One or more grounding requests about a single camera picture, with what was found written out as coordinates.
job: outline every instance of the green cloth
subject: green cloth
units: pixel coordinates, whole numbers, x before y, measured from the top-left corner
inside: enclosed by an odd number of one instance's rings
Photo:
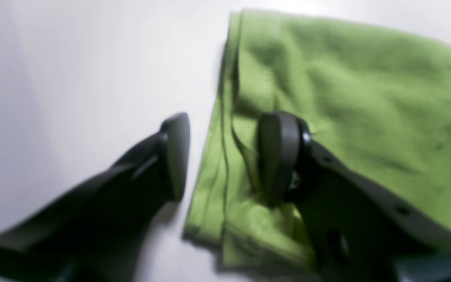
[[[265,205],[263,112],[303,118],[349,170],[451,230],[451,47],[382,27],[271,11],[231,15],[186,233],[222,247],[225,266],[314,269],[291,204]]]

